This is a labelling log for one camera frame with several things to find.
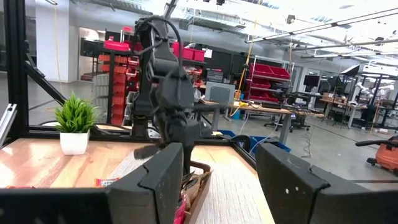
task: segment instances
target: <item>white pillar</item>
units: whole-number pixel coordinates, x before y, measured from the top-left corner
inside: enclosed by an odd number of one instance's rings
[[[76,6],[67,0],[57,2],[55,19],[54,6],[44,0],[36,0],[37,67],[48,81],[73,82],[77,79],[78,70]]]

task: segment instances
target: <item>wooden box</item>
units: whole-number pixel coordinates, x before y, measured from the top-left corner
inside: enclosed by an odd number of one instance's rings
[[[210,172],[210,170],[211,170],[209,165],[202,164],[199,162],[191,161],[191,166],[202,169],[203,173]],[[211,179],[211,173],[209,174],[209,177],[203,181],[201,187],[199,188],[199,193],[198,193],[196,199],[193,201],[191,209],[189,210],[189,212],[185,212],[184,224],[196,223],[197,218],[200,213],[200,210],[202,208],[203,202],[205,201],[206,196],[209,192],[210,179]]]

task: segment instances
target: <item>cable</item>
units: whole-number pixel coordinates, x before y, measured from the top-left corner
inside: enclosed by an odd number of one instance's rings
[[[56,121],[56,120],[53,120],[53,121],[44,121],[44,122],[41,122],[41,123],[38,124],[38,125],[39,125],[39,126],[40,126],[40,125],[45,125],[45,124],[52,123],[52,122],[58,122],[58,121]]]
[[[55,39],[55,60],[56,60],[56,64],[57,64],[57,73],[58,73],[58,80],[60,83],[60,90],[62,95],[63,94],[63,89],[62,89],[62,84],[61,84],[61,75],[60,75],[60,63],[59,63],[59,59],[58,59],[58,25],[57,25],[57,5],[58,4],[54,4],[54,39]]]
[[[181,102],[180,102],[180,101],[181,101],[181,99],[180,99],[180,94],[181,94],[181,78],[182,78],[182,75],[183,75],[183,74],[184,74],[185,77],[188,78],[188,79],[189,79],[189,76],[187,75],[187,73],[186,73],[185,70],[183,69],[183,65],[182,65],[182,61],[183,61],[183,59],[182,59],[183,42],[182,42],[180,33],[178,32],[178,30],[177,30],[177,28],[174,26],[174,24],[172,24],[169,20],[167,20],[167,19],[165,19],[165,18],[163,18],[163,17],[160,17],[160,16],[150,16],[150,17],[144,19],[141,23],[138,24],[138,26],[137,26],[137,28],[136,28],[136,31],[134,32],[134,37],[133,37],[133,42],[132,42],[132,44],[135,45],[135,41],[136,41],[136,39],[137,39],[138,32],[140,31],[140,29],[141,29],[141,27],[142,27],[143,24],[149,24],[152,28],[155,27],[155,25],[153,25],[152,23],[150,23],[150,21],[153,21],[153,20],[159,20],[159,21],[163,21],[163,22],[167,23],[167,24],[172,28],[172,30],[174,31],[174,33],[175,33],[175,35],[176,35],[176,37],[177,37],[177,41],[178,41],[178,44],[179,44],[179,49],[178,49],[178,51],[179,51],[179,55],[178,55],[178,74],[179,74],[179,77],[178,77],[178,85],[177,85],[177,92],[176,92],[176,94],[177,94],[177,104],[178,104],[179,107],[182,108],[183,106],[181,105]],[[160,37],[161,41],[158,42],[158,43],[156,43],[156,44],[154,44],[153,46],[150,46],[150,47],[147,47],[147,48],[144,49],[144,50],[141,50],[140,52],[135,52],[135,54],[140,55],[140,54],[142,54],[142,53],[144,53],[144,52],[146,52],[146,51],[148,51],[148,50],[150,50],[150,49],[153,49],[153,48],[159,46],[162,42],[167,41],[167,38],[164,37],[164,36],[159,32],[158,29],[155,28],[154,30],[156,31],[157,35]],[[173,74],[173,71],[170,72],[166,77],[169,77],[169,76],[171,76],[172,74]]]
[[[257,26],[257,15],[258,15],[259,6],[260,6],[261,2],[262,2],[262,1],[258,1],[258,3],[257,3],[256,20],[254,20],[253,32],[256,30],[256,26]],[[249,48],[248,57],[246,58],[246,65],[249,64],[249,59],[250,59],[251,51],[252,51],[252,49],[253,49],[253,45],[254,45],[254,41],[252,41],[252,42],[250,43],[250,48]],[[242,71],[241,80],[239,81],[238,90],[236,91],[236,94],[235,94],[235,96],[234,96],[234,99],[235,99],[235,100],[236,100],[237,98],[238,98],[238,99],[240,98],[240,97],[237,97],[237,95],[238,95],[238,93],[239,93],[239,95],[240,95],[240,93],[241,93],[242,80],[243,80],[243,77],[245,77],[246,70],[247,70],[247,68],[245,67],[245,68],[243,69],[243,71]]]
[[[155,127],[147,127],[148,130],[153,130],[155,132],[157,132],[157,134],[160,134],[159,129],[155,128]]]
[[[311,133],[309,131],[306,131],[306,133],[305,133],[305,138],[307,138],[307,140],[305,142],[307,143],[307,146],[305,146],[303,148],[303,150],[308,155],[300,156],[301,158],[309,158],[309,159],[311,158],[311,138],[312,138],[312,133],[313,133],[314,129],[315,129],[315,121],[313,122]]]
[[[234,114],[236,114],[236,112],[238,112],[238,109],[241,107],[241,105],[238,106],[238,108],[236,108],[235,112],[233,114],[230,114],[229,116],[234,116]]]
[[[256,146],[257,146],[258,144],[260,144],[260,143],[266,141],[266,140],[275,132],[275,130],[276,130],[277,128],[278,128],[278,125],[275,125],[274,130],[273,130],[267,137],[265,137],[264,139],[258,141],[258,142],[250,149],[249,155],[252,153],[253,149],[255,149]]]
[[[193,10],[193,16],[192,16],[192,29],[191,29],[191,39],[190,39],[191,44],[192,44],[193,25],[194,24],[195,24],[195,9]]]
[[[242,133],[242,130],[243,130],[243,127],[244,127],[244,125],[246,124],[246,122],[248,121],[248,119],[249,119],[249,113],[246,115],[246,120],[244,121],[244,123],[243,123],[243,125],[242,125],[242,127],[241,127],[241,130],[239,131],[239,134],[241,134]]]

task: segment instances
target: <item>wooden table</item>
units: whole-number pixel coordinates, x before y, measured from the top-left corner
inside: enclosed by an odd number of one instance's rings
[[[123,129],[115,127],[115,126],[110,126],[110,125],[105,125],[105,124],[97,124],[96,126],[100,129],[104,129],[104,130],[118,130],[118,131],[123,130]],[[132,128],[131,126],[123,126],[123,127],[128,128],[128,129]],[[219,135],[219,134],[223,134],[223,133],[221,133],[219,131],[213,131],[213,135]]]
[[[212,102],[212,101],[206,101],[206,100],[200,100],[202,103],[206,105],[216,105],[218,103]],[[293,111],[289,111],[287,109],[275,109],[275,108],[265,108],[262,107],[261,105],[256,105],[252,104],[249,106],[240,106],[239,107],[239,102],[235,101],[234,104],[229,105],[231,108],[237,109],[239,108],[240,110],[246,110],[246,111],[254,111],[254,112],[265,112],[265,113],[271,113],[271,114],[281,114],[281,115],[288,115],[284,117],[284,123],[282,125],[282,129],[280,130],[280,136],[279,136],[279,142],[282,144],[286,144],[287,140],[287,135],[289,133],[289,128],[290,124],[292,122],[292,117],[291,115],[294,114]],[[315,114],[315,113],[310,113],[311,116],[316,116],[319,118],[323,118],[323,114]],[[213,114],[213,120],[211,122],[211,128],[213,131],[218,130],[218,121],[220,120],[220,110],[215,109],[215,112]]]
[[[59,140],[18,139],[0,150],[0,187],[92,187],[145,144],[90,141],[81,156],[64,156]],[[197,146],[192,160],[213,169],[197,223],[274,223],[256,171],[231,147]]]
[[[349,115],[349,120],[348,120],[348,128],[351,128],[351,125],[353,124],[353,120],[354,120],[354,117],[355,117],[355,112],[356,112],[356,110],[357,109],[366,109],[367,108],[367,106],[354,106],[354,105],[351,105],[351,104],[346,104],[346,103],[342,103],[342,102],[339,102],[339,101],[333,101],[333,99],[331,100],[331,99],[325,99],[325,98],[322,98],[322,99],[320,99],[321,101],[323,101],[323,102],[325,102],[325,103],[327,103],[327,106],[326,106],[326,111],[325,111],[325,116],[327,117],[328,115],[329,115],[329,112],[330,112],[330,110],[331,110],[331,108],[332,108],[332,104],[336,104],[336,105],[340,105],[340,106],[347,106],[350,110],[351,110],[351,113],[350,113],[350,115]]]

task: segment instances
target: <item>potted plant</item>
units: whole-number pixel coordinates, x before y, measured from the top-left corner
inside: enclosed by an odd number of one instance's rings
[[[95,122],[95,107],[72,93],[62,109],[55,109],[60,131],[61,149],[65,155],[81,155],[86,152],[90,129]]]

